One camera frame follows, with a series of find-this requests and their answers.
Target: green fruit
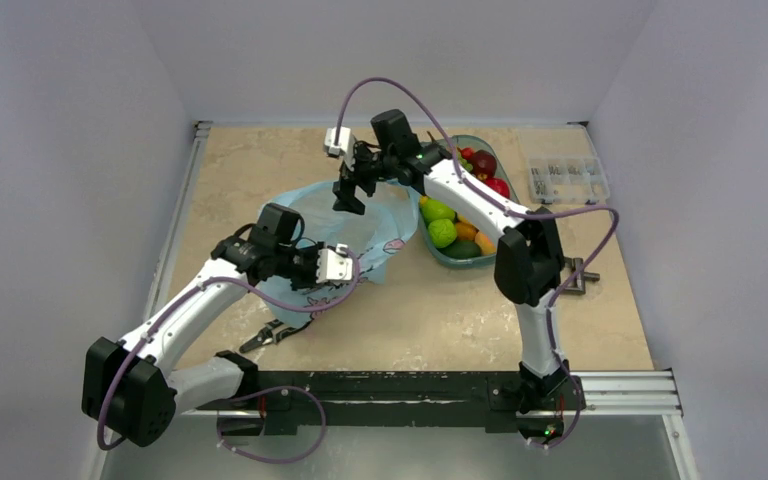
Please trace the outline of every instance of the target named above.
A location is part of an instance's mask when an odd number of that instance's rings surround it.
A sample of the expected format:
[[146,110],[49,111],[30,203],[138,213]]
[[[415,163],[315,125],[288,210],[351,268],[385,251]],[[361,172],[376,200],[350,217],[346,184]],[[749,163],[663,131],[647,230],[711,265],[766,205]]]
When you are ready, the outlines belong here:
[[422,218],[425,223],[431,223],[434,220],[455,220],[455,211],[447,207],[443,202],[429,198],[420,208]]
[[481,256],[481,247],[475,242],[468,242],[465,240],[458,240],[453,242],[446,248],[440,250],[443,255],[451,258],[457,258],[459,260],[465,260],[467,258],[475,258]]
[[428,235],[431,243],[437,248],[448,247],[458,238],[458,230],[455,224],[448,218],[434,220],[428,224]]

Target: table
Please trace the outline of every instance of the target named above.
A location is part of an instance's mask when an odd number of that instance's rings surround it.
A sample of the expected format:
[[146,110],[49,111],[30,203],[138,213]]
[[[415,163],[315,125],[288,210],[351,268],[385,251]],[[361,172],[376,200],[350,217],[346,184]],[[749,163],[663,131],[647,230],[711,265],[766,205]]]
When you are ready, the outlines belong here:
[[[256,221],[272,197],[336,180],[339,161],[322,153],[325,127],[214,127],[200,168],[170,292],[193,278],[216,242]],[[354,130],[374,140],[371,129]],[[526,155],[589,154],[583,128],[453,128],[493,146],[512,187],[529,204]],[[552,210],[571,208],[555,205]],[[609,226],[605,212],[558,221],[564,253],[585,257]],[[576,370],[650,370],[652,362],[625,265],[612,239],[591,268],[602,275],[584,297],[559,301],[562,345]],[[178,364],[237,350],[272,320],[249,295],[221,315]],[[513,306],[493,269],[450,270],[419,232],[388,263],[385,285],[361,285],[304,332],[248,354],[264,370],[514,370],[520,336]]]

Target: plastic tray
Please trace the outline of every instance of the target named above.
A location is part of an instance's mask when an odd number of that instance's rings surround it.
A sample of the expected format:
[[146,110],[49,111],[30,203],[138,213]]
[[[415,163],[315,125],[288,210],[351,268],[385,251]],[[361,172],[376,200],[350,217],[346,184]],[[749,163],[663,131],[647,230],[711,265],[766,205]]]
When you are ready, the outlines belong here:
[[604,202],[611,196],[599,157],[528,157],[531,199],[542,204]]
[[[452,141],[455,142],[455,146],[458,148],[470,147],[475,151],[486,150],[493,154],[493,156],[496,157],[496,160],[498,160],[496,166],[496,178],[501,178],[507,182],[511,189],[511,200],[519,203],[516,192],[514,192],[514,187],[511,185],[510,180],[508,180],[508,176],[505,174],[505,169],[502,168],[502,160],[496,155],[496,152],[493,151],[493,148],[490,147],[487,142],[478,137],[473,137],[472,135],[455,135],[452,137]],[[446,145],[445,140],[437,140],[437,143],[443,145],[446,149],[449,148]],[[489,267],[496,263],[496,254],[466,259],[452,258],[444,255],[440,250],[437,250],[437,247],[435,247],[433,243],[431,243],[431,235],[428,234],[428,228],[425,226],[425,221],[422,219],[422,215],[419,217],[419,230],[422,232],[422,238],[425,239],[425,245],[428,247],[428,250],[431,251],[431,255],[434,255],[434,258],[436,258],[438,262],[449,268]]]

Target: gray floor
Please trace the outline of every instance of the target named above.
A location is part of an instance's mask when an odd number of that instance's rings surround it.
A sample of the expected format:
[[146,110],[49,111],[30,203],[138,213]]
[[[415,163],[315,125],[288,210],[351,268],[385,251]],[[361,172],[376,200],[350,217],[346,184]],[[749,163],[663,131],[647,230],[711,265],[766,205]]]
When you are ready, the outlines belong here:
[[[252,452],[288,456],[310,445],[316,428],[295,437],[249,440]],[[155,444],[126,443],[108,457],[104,479],[678,479],[661,417],[582,418],[548,454],[519,435],[481,429],[335,427],[320,449],[293,465],[264,465],[216,448],[215,420],[181,417]]]

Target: avocado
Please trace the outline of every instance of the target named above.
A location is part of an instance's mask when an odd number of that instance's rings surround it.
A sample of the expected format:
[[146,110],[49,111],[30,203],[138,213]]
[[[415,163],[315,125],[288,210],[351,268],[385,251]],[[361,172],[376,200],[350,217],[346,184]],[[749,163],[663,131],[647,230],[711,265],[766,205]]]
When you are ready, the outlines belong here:
[[455,240],[455,243],[449,245],[446,248],[441,248],[440,252],[443,255],[451,258],[457,258],[459,260],[465,260],[467,258],[475,258],[481,256],[481,247],[475,242],[467,240]]

